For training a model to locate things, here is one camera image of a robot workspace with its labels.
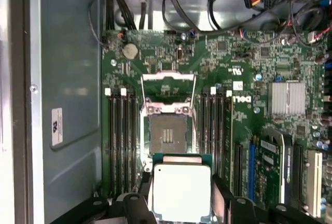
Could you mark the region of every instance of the chip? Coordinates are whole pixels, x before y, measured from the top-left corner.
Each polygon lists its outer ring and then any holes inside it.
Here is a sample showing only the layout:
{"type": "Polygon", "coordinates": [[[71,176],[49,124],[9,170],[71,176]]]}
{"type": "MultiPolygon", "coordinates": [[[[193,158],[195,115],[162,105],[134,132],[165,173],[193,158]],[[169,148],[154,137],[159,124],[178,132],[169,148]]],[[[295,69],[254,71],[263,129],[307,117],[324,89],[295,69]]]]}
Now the chip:
{"type": "Polygon", "coordinates": [[[269,47],[261,47],[260,48],[260,56],[261,57],[269,57],[270,56],[270,48],[269,47]]]}
{"type": "Polygon", "coordinates": [[[218,51],[226,51],[227,45],[225,41],[218,42],[218,51]]]}
{"type": "Polygon", "coordinates": [[[186,153],[187,118],[185,116],[160,114],[149,118],[152,153],[186,153]]]}
{"type": "Polygon", "coordinates": [[[304,127],[302,125],[298,125],[296,127],[296,134],[298,136],[305,136],[305,134],[306,134],[306,127],[304,127]]]}

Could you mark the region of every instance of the white pcie slot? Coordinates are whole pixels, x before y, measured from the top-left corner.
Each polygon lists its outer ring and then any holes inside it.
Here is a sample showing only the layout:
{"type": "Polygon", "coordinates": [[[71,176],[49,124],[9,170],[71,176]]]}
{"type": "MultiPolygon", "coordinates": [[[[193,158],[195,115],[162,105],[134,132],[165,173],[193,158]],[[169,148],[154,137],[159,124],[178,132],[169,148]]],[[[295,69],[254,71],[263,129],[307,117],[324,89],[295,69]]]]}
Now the white pcie slot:
{"type": "Polygon", "coordinates": [[[322,163],[323,155],[315,150],[308,151],[307,206],[308,213],[314,218],[321,216],[322,163]]]}

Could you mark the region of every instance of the pcie slot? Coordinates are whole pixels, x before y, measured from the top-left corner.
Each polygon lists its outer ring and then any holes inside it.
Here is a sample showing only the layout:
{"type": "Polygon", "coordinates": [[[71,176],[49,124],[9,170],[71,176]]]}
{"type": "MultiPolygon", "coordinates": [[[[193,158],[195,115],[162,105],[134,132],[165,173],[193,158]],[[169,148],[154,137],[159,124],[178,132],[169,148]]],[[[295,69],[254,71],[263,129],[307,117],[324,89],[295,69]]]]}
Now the pcie slot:
{"type": "Polygon", "coordinates": [[[233,187],[233,195],[236,197],[241,196],[242,193],[242,152],[243,152],[242,145],[236,144],[235,157],[234,157],[234,187],[233,187]]]}
{"type": "Polygon", "coordinates": [[[308,151],[307,200],[308,213],[314,218],[321,217],[323,155],[315,150],[308,151]]]}
{"type": "Polygon", "coordinates": [[[302,178],[303,178],[303,146],[293,146],[293,185],[292,185],[292,207],[302,208],[302,178]]]}
{"type": "Polygon", "coordinates": [[[256,146],[249,145],[249,161],[248,161],[248,198],[254,200],[254,187],[255,187],[255,154],[256,146]]]}

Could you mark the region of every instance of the black pcie slot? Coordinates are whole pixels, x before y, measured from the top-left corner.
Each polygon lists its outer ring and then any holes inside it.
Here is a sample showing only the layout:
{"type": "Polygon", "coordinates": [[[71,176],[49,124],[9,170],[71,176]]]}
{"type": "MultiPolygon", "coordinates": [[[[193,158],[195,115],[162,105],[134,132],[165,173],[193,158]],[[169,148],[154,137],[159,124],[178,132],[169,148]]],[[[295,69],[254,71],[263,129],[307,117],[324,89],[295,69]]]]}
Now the black pcie slot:
{"type": "Polygon", "coordinates": [[[302,177],[303,177],[303,146],[293,146],[293,184],[291,205],[298,210],[302,209],[302,177]]]}
{"type": "Polygon", "coordinates": [[[242,152],[243,146],[235,145],[233,195],[240,197],[242,192],[242,152]]]}
{"type": "Polygon", "coordinates": [[[137,118],[137,104],[135,94],[130,96],[131,102],[131,189],[135,186],[136,183],[136,118],[137,118]]]}

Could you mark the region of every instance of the screw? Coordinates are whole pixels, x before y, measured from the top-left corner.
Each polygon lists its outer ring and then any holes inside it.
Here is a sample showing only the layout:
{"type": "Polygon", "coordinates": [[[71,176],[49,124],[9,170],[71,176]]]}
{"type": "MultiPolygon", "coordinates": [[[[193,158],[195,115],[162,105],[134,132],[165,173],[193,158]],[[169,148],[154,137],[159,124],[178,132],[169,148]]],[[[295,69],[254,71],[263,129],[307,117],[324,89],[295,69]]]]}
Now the screw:
{"type": "Polygon", "coordinates": [[[245,204],[245,199],[243,199],[243,198],[239,198],[239,199],[237,199],[237,202],[238,202],[238,203],[241,203],[241,204],[245,204]]]}
{"type": "Polygon", "coordinates": [[[321,136],[321,133],[320,133],[320,132],[314,132],[314,133],[312,134],[312,136],[314,136],[314,137],[320,137],[320,136],[321,136]]]}
{"type": "Polygon", "coordinates": [[[185,41],[187,39],[187,34],[186,33],[181,33],[180,38],[182,41],[185,41]]]}
{"type": "Polygon", "coordinates": [[[286,207],[285,206],[282,206],[282,205],[277,205],[276,208],[282,212],[285,212],[287,211],[286,207]]]}
{"type": "Polygon", "coordinates": [[[38,87],[37,87],[36,85],[32,84],[32,85],[30,86],[30,91],[31,91],[32,93],[38,93],[38,87]]]}
{"type": "Polygon", "coordinates": [[[111,64],[113,67],[115,67],[116,64],[117,64],[117,62],[116,62],[116,60],[112,59],[112,60],[110,61],[110,64],[111,64]]]}
{"type": "Polygon", "coordinates": [[[258,106],[256,106],[254,108],[254,113],[256,113],[256,114],[260,113],[260,108],[258,106]]]}

